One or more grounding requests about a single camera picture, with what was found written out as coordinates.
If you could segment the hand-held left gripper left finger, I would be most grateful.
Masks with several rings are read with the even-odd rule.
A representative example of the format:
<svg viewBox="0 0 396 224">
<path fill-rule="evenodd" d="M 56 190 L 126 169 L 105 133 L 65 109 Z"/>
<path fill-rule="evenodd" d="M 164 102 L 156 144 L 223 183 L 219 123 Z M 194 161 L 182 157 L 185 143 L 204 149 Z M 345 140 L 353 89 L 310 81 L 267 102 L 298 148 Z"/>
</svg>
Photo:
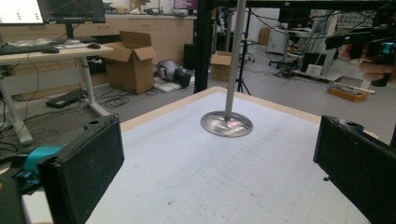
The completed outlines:
<svg viewBox="0 0 396 224">
<path fill-rule="evenodd" d="M 94 119 L 36 165 L 54 224 L 85 224 L 124 162 L 120 119 Z"/>
</svg>

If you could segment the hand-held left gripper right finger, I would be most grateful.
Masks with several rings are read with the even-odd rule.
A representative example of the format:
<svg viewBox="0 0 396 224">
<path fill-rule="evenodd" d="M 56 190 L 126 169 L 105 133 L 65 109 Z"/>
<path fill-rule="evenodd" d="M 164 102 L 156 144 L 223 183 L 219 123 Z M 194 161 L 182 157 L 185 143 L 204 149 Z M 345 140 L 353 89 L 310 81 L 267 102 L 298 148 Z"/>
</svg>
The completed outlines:
<svg viewBox="0 0 396 224">
<path fill-rule="evenodd" d="M 358 123 L 323 116 L 313 162 L 371 224 L 396 224 L 396 145 Z"/>
</svg>

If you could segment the black tower case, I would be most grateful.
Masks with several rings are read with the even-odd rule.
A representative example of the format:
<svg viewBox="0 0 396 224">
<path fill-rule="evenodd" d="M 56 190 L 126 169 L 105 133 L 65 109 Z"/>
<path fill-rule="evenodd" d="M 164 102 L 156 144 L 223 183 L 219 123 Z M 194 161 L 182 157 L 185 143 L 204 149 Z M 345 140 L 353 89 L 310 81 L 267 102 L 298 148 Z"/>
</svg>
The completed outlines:
<svg viewBox="0 0 396 224">
<path fill-rule="evenodd" d="M 186 69 L 194 70 L 196 67 L 196 45 L 195 44 L 185 44 L 184 45 L 184 57 L 183 66 Z"/>
</svg>

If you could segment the silver metal stand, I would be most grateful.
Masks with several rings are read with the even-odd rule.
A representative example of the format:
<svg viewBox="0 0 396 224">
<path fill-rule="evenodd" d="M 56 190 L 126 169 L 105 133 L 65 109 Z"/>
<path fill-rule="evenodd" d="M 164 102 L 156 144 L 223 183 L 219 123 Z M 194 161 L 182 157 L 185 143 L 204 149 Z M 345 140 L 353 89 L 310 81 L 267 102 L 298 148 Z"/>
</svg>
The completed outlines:
<svg viewBox="0 0 396 224">
<path fill-rule="evenodd" d="M 201 125 L 206 131 L 228 138 L 242 137 L 251 133 L 253 130 L 253 124 L 247 117 L 233 112 L 236 70 L 238 66 L 239 46 L 242 38 L 246 3 L 247 0 L 237 0 L 233 52 L 230 67 L 231 71 L 226 94 L 225 109 L 223 111 L 209 112 L 201 118 Z"/>
</svg>

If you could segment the black tripod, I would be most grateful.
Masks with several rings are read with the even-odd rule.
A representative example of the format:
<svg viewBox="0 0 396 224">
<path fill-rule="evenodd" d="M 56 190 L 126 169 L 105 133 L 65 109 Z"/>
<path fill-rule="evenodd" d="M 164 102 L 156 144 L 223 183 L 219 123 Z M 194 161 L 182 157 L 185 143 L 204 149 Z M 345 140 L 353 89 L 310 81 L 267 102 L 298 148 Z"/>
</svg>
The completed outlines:
<svg viewBox="0 0 396 224">
<path fill-rule="evenodd" d="M 239 66 L 239 76 L 236 79 L 236 84 L 237 84 L 237 91 L 243 93 L 244 91 L 247 92 L 247 94 L 250 94 L 250 91 L 248 90 L 248 87 L 245 83 L 245 80 L 243 79 L 244 75 L 244 68 L 245 65 L 248 61 L 247 59 L 247 54 L 248 54 L 248 29 L 249 29 L 249 24 L 250 24 L 250 17 L 251 17 L 251 8 L 249 7 L 247 9 L 247 22 L 246 22 L 246 27 L 245 27 L 245 32 L 243 33 L 244 37 L 242 40 L 243 44 L 243 51 L 240 57 L 240 66 Z"/>
</svg>

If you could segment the white flat board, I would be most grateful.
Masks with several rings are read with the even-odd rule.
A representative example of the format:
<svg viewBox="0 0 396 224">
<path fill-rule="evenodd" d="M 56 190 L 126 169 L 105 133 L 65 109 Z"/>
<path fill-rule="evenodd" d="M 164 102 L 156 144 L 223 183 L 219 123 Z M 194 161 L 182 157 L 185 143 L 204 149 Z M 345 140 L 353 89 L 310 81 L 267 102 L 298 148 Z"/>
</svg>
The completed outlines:
<svg viewBox="0 0 396 224">
<path fill-rule="evenodd" d="M 154 78 L 154 88 L 162 93 L 181 90 L 182 87 L 174 82 L 167 82 L 159 77 Z"/>
</svg>

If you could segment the yellow tray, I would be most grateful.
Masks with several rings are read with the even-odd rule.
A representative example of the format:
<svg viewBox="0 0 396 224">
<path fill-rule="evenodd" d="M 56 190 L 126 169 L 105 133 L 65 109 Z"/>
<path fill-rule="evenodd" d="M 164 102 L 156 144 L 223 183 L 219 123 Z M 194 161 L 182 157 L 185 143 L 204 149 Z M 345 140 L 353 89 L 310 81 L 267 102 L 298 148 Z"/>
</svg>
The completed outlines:
<svg viewBox="0 0 396 224">
<path fill-rule="evenodd" d="M 339 98 L 351 101 L 351 102 L 360 102 L 365 100 L 368 96 L 370 96 L 369 92 L 358 91 L 355 89 L 351 89 L 350 87 L 331 83 L 328 86 L 327 92 L 331 95 L 337 96 Z"/>
</svg>

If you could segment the large open cardboard box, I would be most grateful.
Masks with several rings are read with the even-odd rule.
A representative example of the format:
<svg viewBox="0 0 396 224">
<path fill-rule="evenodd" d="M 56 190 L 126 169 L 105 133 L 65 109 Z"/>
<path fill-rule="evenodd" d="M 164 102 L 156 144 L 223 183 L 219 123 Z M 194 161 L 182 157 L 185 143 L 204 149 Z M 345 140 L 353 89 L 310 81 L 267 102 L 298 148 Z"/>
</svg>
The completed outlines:
<svg viewBox="0 0 396 224">
<path fill-rule="evenodd" d="M 120 31 L 120 42 L 106 43 L 113 51 L 103 55 L 110 86 L 131 93 L 154 87 L 153 59 L 157 53 L 150 34 Z"/>
</svg>

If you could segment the black keyboard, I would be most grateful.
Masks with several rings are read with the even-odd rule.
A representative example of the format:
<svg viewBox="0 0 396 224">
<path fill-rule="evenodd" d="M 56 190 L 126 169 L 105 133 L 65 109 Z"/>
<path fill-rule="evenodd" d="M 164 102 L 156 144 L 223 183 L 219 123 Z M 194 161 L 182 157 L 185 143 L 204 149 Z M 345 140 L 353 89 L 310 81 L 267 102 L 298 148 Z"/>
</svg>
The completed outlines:
<svg viewBox="0 0 396 224">
<path fill-rule="evenodd" d="M 0 56 L 1 55 L 13 55 L 22 53 L 59 53 L 60 50 L 51 45 L 37 45 L 37 46 L 14 46 L 14 45 L 0 45 Z"/>
</svg>

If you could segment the black metal frame post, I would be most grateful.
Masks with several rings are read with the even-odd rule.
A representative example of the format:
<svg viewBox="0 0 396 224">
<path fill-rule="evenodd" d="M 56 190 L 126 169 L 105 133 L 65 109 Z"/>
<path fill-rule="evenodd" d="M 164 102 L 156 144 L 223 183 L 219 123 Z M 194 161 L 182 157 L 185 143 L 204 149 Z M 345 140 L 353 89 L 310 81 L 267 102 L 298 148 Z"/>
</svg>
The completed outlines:
<svg viewBox="0 0 396 224">
<path fill-rule="evenodd" d="M 204 91 L 207 88 L 209 57 L 211 56 L 212 46 L 212 8 L 212 0 L 198 0 L 195 93 Z"/>
</svg>

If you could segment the wooden desk with white legs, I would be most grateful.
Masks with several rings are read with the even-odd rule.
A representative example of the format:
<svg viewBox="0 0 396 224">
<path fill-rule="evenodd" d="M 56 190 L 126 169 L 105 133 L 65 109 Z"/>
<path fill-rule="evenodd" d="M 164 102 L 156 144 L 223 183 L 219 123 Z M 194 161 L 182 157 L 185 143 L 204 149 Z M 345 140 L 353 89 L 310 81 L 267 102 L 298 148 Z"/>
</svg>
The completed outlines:
<svg viewBox="0 0 396 224">
<path fill-rule="evenodd" d="M 11 96 L 35 91 L 59 88 L 66 85 L 84 82 L 88 93 L 88 106 L 99 116 L 107 116 L 108 112 L 96 103 L 91 74 L 88 66 L 88 56 L 104 57 L 114 51 L 113 48 L 101 45 L 99 49 L 61 49 L 59 53 L 23 53 L 0 56 L 0 65 L 52 62 L 57 60 L 77 59 L 80 66 L 45 72 L 36 72 L 22 76 L 0 77 L 0 92 L 11 116 L 11 125 L 23 145 L 31 145 L 33 137 L 29 133 L 21 116 L 17 113 Z"/>
</svg>

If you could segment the monitor with white screen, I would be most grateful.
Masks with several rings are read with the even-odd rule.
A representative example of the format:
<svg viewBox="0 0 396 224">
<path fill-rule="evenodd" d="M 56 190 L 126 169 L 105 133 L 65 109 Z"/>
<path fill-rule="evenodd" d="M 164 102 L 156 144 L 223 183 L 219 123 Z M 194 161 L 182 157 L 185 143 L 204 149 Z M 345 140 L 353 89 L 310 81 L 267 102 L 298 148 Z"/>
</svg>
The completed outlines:
<svg viewBox="0 0 396 224">
<path fill-rule="evenodd" d="M 42 23 L 37 0 L 0 0 L 0 25 Z"/>
</svg>

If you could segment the small cardboard box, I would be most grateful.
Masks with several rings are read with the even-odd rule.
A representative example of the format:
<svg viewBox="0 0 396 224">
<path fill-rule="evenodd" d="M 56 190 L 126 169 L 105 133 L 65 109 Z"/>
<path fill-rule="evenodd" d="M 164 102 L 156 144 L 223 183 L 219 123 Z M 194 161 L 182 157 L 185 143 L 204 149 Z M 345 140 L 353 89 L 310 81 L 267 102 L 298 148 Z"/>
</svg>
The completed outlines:
<svg viewBox="0 0 396 224">
<path fill-rule="evenodd" d="M 228 51 L 217 51 L 211 56 L 211 79 L 228 82 L 230 78 L 232 54 Z"/>
</svg>

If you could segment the black flat box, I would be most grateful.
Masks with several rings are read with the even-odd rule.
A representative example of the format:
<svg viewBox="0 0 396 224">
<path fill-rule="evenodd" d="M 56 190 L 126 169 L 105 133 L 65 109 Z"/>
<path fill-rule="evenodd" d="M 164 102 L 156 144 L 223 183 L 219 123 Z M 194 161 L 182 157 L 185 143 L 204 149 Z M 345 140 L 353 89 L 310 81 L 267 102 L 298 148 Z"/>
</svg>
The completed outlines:
<svg viewBox="0 0 396 224">
<path fill-rule="evenodd" d="M 64 95 L 47 101 L 46 106 L 61 109 L 75 102 L 78 102 L 84 97 L 85 94 L 86 92 L 84 90 L 70 91 L 68 93 L 65 93 Z"/>
</svg>

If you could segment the black monitor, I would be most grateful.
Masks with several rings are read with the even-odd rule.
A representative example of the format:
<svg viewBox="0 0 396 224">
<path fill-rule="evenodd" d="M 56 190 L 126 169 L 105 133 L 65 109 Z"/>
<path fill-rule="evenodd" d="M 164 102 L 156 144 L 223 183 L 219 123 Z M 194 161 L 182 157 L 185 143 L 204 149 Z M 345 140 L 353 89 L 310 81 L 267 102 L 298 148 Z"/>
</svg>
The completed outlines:
<svg viewBox="0 0 396 224">
<path fill-rule="evenodd" d="M 103 0 L 37 0 L 45 24 L 63 24 L 65 36 L 74 37 L 74 24 L 105 23 Z"/>
</svg>

